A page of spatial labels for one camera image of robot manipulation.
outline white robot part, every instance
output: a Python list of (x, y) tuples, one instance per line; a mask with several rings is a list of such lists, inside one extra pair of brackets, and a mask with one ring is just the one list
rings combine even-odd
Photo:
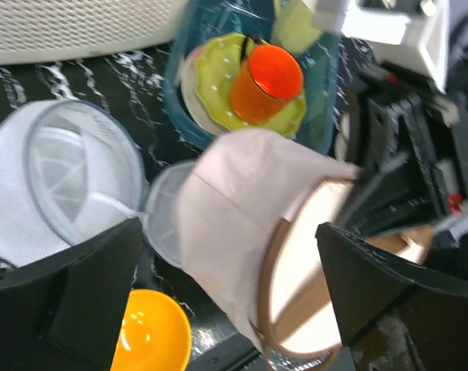
[(446, 84), (449, 0), (418, 2), (422, 14), (366, 9), (362, 0), (318, 0), (313, 26), (335, 35), (364, 39), (379, 63), (390, 62)]

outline red light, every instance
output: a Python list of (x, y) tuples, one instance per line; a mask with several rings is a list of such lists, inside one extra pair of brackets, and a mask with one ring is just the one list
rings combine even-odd
[(463, 201), (463, 197), (460, 193), (453, 193), (447, 197), (447, 203), (449, 204), (450, 212), (454, 215), (460, 214), (460, 203)]
[(397, 83), (398, 78), (393, 73), (391, 73), (391, 74), (388, 75), (388, 81), (390, 81), (391, 83)]

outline mesh strainer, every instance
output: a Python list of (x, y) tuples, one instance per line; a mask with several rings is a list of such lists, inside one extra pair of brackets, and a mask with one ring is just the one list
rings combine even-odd
[(0, 257), (22, 266), (137, 213), (142, 160), (125, 130), (82, 101), (27, 104), (0, 127)]

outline cable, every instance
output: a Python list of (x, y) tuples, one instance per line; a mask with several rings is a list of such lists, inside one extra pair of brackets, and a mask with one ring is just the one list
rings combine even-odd
[(449, 54), (452, 56), (453, 50), (459, 45), (460, 38), (468, 30), (468, 13), (464, 15), (454, 26), (449, 38)]

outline yellow plate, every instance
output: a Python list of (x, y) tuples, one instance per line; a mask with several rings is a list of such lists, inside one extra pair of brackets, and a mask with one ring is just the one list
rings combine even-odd
[(228, 91), (240, 69), (243, 39), (240, 33), (229, 33), (208, 42), (196, 60), (197, 96), (211, 118), (230, 131), (258, 127), (276, 131), (284, 137), (294, 135), (306, 115), (304, 90), (263, 125), (249, 125), (231, 110)]
[(111, 371), (183, 371), (192, 345), (186, 314), (159, 291), (131, 291)]

